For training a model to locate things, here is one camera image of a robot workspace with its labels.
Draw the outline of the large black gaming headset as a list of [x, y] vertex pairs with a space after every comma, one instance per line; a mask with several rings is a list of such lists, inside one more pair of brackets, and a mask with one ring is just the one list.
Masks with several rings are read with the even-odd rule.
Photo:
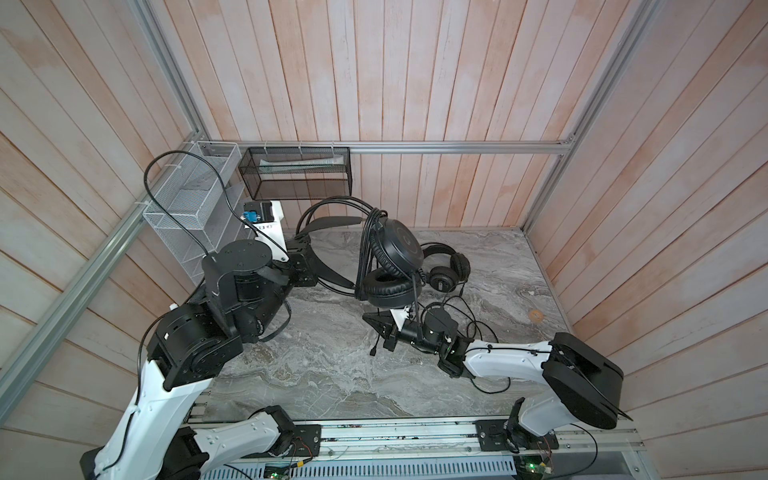
[[[328, 216], [316, 219], [322, 206], [340, 204], [361, 212], [359, 216]], [[346, 297], [367, 301], [392, 312], [409, 309], [415, 319], [421, 281], [417, 274], [424, 254], [418, 240], [402, 222], [353, 196], [331, 196], [309, 207], [296, 226], [298, 237], [341, 226], [363, 225], [356, 279], [351, 281], [323, 263], [315, 261], [315, 275], [324, 288]]]

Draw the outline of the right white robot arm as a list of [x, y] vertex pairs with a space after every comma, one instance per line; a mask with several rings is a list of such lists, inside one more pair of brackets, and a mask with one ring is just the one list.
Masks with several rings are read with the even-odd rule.
[[457, 322], [439, 306], [422, 320], [405, 309], [366, 313], [363, 320], [385, 349], [404, 343], [433, 354], [439, 369], [452, 378], [506, 378], [545, 386], [535, 396], [518, 398], [504, 422], [477, 422], [484, 451], [556, 448], [554, 432], [560, 427], [581, 422], [613, 430], [625, 415], [619, 407], [623, 371], [568, 332], [538, 343], [486, 342], [460, 333]]

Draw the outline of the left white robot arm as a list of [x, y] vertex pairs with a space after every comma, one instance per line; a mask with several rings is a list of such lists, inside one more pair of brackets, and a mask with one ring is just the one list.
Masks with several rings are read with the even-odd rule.
[[309, 238], [289, 240], [286, 250], [286, 260], [279, 261], [269, 244], [241, 239], [203, 258], [196, 290], [142, 339], [147, 353], [137, 390], [109, 441], [82, 455], [85, 478], [198, 479], [242, 457], [290, 452], [295, 425], [278, 405], [228, 427], [184, 424], [200, 394], [244, 345], [270, 340], [265, 330], [291, 290], [316, 285]]

